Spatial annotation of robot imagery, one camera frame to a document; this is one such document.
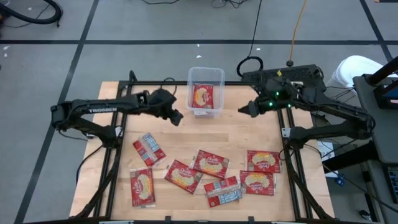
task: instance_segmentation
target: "clear plastic container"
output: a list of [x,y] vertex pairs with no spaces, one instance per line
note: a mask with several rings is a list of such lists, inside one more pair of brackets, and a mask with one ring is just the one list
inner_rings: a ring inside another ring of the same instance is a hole
[[[195,84],[213,85],[213,109],[194,108],[193,89]],[[224,70],[220,68],[193,67],[188,74],[188,92],[187,92],[188,110],[195,116],[215,117],[218,116],[224,108]]]

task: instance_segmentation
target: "orange cable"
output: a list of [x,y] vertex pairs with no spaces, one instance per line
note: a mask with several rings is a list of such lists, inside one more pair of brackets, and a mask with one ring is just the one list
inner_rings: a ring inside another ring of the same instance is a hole
[[303,7],[301,8],[300,14],[298,15],[296,26],[294,27],[294,33],[293,33],[293,39],[292,39],[292,46],[290,48],[290,59],[289,60],[292,60],[292,58],[293,58],[294,40],[296,39],[297,27],[299,26],[299,23],[300,23],[302,15],[303,15],[303,11],[304,11],[306,4],[307,4],[307,0],[304,0]]

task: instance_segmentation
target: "wooden table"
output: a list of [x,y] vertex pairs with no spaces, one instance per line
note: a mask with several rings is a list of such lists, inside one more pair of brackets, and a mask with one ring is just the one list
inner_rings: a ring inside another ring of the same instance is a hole
[[[103,82],[99,99],[115,98],[117,87],[118,82]],[[133,92],[152,91],[156,88],[158,86],[134,86]],[[174,86],[166,86],[165,88],[172,91]],[[163,179],[164,169],[168,164],[174,159],[178,159],[189,165],[198,149],[229,158],[231,169],[228,176],[236,175],[238,177],[239,171],[245,170],[246,150],[279,152],[282,149],[276,112],[267,112],[257,118],[238,113],[238,108],[256,97],[256,93],[250,87],[226,86],[224,89],[224,110],[220,117],[216,119],[195,119],[185,109],[186,91],[185,86],[178,86],[175,94],[178,100],[173,107],[184,115],[178,127],[172,125],[169,120],[164,121],[145,114],[128,117],[111,218],[113,220],[164,220],[165,216],[170,215],[173,220],[247,221],[248,216],[253,216],[256,221],[294,220],[285,164],[282,166],[282,172],[276,174],[275,196],[245,194],[240,201],[211,209],[203,193],[203,184],[214,182],[217,178],[204,175],[202,185],[200,185],[201,189],[195,195],[190,195]],[[306,128],[312,126],[309,112],[293,111],[297,126]],[[111,123],[111,117],[111,113],[96,114],[93,121],[104,126]],[[167,157],[154,169],[156,207],[134,208],[131,202],[129,170],[146,165],[133,148],[132,143],[145,133],[153,135]],[[308,144],[317,147],[316,141],[309,141]],[[85,156],[100,145],[99,139],[90,140],[86,147]],[[98,188],[104,153],[105,150],[101,150],[87,160],[81,168],[70,215],[75,215],[82,210]],[[318,153],[308,147],[302,149],[301,155],[309,191],[325,211],[334,216]],[[299,190],[297,192],[300,213],[302,217],[305,217],[302,195]],[[108,193],[106,192],[103,197],[107,198]],[[104,210],[105,206],[103,205],[101,214],[104,214]]]

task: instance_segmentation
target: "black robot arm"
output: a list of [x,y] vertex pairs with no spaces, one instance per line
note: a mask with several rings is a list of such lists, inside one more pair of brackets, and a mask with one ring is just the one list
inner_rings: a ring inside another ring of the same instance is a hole
[[274,75],[262,72],[244,74],[244,79],[252,82],[257,80],[252,86],[259,96],[238,111],[249,114],[253,118],[267,111],[294,106],[305,111],[322,111],[346,120],[341,124],[320,128],[284,128],[283,135],[285,138],[289,138],[289,146],[294,149],[303,148],[303,145],[310,139],[337,136],[367,139],[371,135],[374,127],[372,117],[362,108],[325,96],[323,92],[326,88],[319,82],[308,82],[305,78],[297,78],[293,75],[285,76],[280,70]]
[[151,94],[148,91],[143,91],[113,100],[66,101],[51,107],[52,126],[56,130],[62,131],[74,128],[83,134],[98,136],[104,147],[116,147],[119,143],[114,127],[100,126],[81,118],[81,116],[114,111],[134,115],[144,113],[157,118],[170,119],[172,124],[178,126],[183,116],[178,110],[172,108],[176,100],[176,97],[170,92],[159,88]]

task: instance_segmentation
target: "cracker package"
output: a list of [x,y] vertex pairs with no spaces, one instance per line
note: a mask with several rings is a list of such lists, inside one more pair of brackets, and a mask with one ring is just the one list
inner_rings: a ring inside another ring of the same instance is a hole
[[166,157],[166,154],[164,154],[163,150],[156,143],[154,137],[149,133],[140,137],[132,145],[136,148],[142,160],[148,167],[157,165]]
[[213,85],[194,84],[192,107],[213,109]]
[[167,166],[164,179],[194,194],[202,175],[201,172],[189,168],[180,161],[174,160],[171,165]]
[[233,202],[242,198],[241,184],[235,176],[206,184],[204,187],[210,207]]
[[213,177],[224,179],[230,165],[229,159],[198,150],[191,168]]
[[282,167],[278,152],[248,150],[246,162],[248,171],[255,172],[280,173]]
[[155,192],[152,168],[130,170],[131,198],[133,207],[154,207]]
[[274,174],[241,170],[239,177],[244,194],[275,195],[276,178]]

